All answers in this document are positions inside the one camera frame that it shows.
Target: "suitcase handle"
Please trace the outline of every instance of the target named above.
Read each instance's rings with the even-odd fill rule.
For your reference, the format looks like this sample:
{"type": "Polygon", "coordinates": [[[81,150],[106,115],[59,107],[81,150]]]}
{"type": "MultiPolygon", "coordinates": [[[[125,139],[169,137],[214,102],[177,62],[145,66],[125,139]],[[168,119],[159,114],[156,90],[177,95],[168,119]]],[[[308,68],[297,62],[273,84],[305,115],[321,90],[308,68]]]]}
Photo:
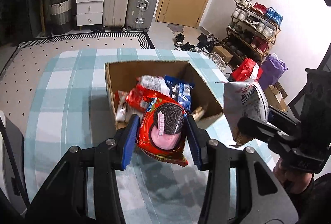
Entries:
{"type": "Polygon", "coordinates": [[[148,10],[148,6],[149,6],[149,1],[147,1],[147,0],[144,0],[144,1],[146,2],[146,8],[144,10],[142,10],[142,11],[148,10]]]}

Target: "checkered tablecloth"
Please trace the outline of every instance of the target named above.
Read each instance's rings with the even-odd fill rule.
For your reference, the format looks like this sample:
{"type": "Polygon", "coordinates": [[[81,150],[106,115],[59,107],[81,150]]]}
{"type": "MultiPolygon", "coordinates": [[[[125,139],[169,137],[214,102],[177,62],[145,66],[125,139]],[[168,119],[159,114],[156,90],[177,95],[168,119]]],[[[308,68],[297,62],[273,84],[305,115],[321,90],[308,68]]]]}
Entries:
{"type": "MultiPolygon", "coordinates": [[[[199,53],[152,49],[63,52],[49,61],[30,109],[24,145],[24,171],[30,200],[70,146],[89,148],[109,138],[105,63],[132,60],[189,60],[223,104],[224,86],[215,82],[227,80],[210,59],[199,53]]],[[[224,116],[207,131],[211,138],[226,146],[234,144],[224,116]]],[[[274,166],[266,144],[254,140],[248,145],[257,150],[269,167],[274,166]]],[[[197,223],[207,173],[199,172],[193,165],[188,145],[184,155],[189,165],[182,168],[156,161],[136,149],[127,169],[116,171],[127,223],[197,223]]],[[[92,168],[88,177],[88,212],[94,217],[92,168]]],[[[234,178],[234,171],[231,171],[230,215],[235,211],[234,178]]]]}

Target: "small cardboard box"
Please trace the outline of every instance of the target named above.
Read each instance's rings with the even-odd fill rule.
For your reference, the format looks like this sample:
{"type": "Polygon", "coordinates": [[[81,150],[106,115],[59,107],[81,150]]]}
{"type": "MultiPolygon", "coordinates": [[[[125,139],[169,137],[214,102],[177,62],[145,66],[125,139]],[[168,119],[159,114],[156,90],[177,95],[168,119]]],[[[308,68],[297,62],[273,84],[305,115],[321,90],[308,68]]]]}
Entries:
{"type": "Polygon", "coordinates": [[[278,90],[275,86],[270,85],[263,92],[265,94],[265,97],[267,98],[269,105],[271,105],[274,108],[277,108],[279,110],[287,111],[288,108],[287,108],[287,105],[286,105],[284,99],[282,98],[282,100],[280,100],[280,102],[278,102],[278,100],[275,96],[278,93],[278,90]]]}
{"type": "Polygon", "coordinates": [[[214,123],[222,114],[223,108],[214,97],[202,77],[189,64],[188,61],[131,61],[105,64],[106,89],[112,115],[111,125],[116,130],[125,127],[124,122],[116,122],[115,115],[118,102],[114,100],[114,93],[118,90],[129,92],[136,86],[136,78],[142,75],[162,76],[169,75],[182,79],[188,83],[194,83],[191,90],[191,110],[199,106],[206,106],[206,113],[202,119],[206,119],[208,125],[214,123]]]}
{"type": "Polygon", "coordinates": [[[215,46],[212,52],[216,52],[219,56],[221,56],[226,64],[229,63],[230,60],[232,59],[232,54],[221,46],[215,46]]]}

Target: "purple bag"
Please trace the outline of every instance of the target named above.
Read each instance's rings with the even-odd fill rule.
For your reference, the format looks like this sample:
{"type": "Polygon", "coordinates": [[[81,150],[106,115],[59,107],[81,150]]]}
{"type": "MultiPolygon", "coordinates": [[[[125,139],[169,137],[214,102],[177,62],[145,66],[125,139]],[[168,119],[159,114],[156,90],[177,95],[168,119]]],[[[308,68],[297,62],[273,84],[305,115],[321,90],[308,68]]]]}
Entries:
{"type": "Polygon", "coordinates": [[[269,85],[274,85],[288,69],[285,63],[279,60],[275,53],[269,54],[260,67],[263,73],[259,79],[259,84],[263,90],[269,87],[269,85]]]}

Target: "blue shoe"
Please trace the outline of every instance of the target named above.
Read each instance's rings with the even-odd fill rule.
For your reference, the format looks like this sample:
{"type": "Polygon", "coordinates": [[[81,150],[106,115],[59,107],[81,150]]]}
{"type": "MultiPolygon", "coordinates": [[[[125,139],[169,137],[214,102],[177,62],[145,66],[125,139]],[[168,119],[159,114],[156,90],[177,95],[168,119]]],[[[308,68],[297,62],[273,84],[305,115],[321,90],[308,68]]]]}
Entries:
{"type": "Polygon", "coordinates": [[[278,25],[278,27],[280,27],[283,21],[283,17],[277,11],[275,11],[273,7],[268,8],[267,13],[265,15],[267,15],[268,19],[275,22],[278,25]]]}

